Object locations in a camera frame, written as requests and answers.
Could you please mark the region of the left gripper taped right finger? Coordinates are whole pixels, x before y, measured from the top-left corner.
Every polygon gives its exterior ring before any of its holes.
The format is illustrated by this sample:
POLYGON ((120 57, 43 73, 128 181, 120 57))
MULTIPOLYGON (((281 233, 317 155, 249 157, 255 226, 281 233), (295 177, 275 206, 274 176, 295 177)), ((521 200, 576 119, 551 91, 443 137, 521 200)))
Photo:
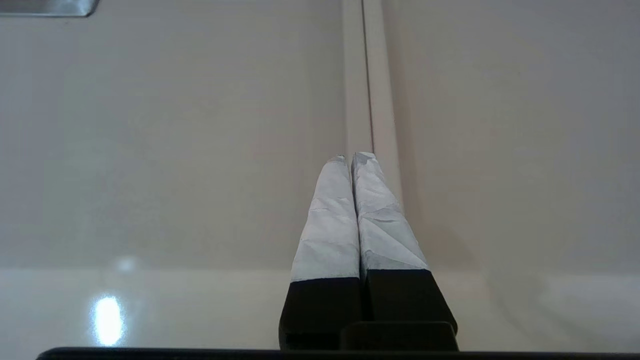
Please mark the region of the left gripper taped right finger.
POLYGON ((358 346, 456 351, 458 324, 373 153, 352 162, 365 322, 358 346))

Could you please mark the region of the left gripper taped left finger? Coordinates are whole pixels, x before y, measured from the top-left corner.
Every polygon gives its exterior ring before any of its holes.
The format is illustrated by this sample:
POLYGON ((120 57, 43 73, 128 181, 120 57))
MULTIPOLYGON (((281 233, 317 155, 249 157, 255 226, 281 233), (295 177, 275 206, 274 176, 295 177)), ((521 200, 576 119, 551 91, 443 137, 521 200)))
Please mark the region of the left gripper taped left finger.
POLYGON ((279 318, 281 350, 337 350, 343 328, 362 319, 361 248, 343 155, 321 169, 279 318))

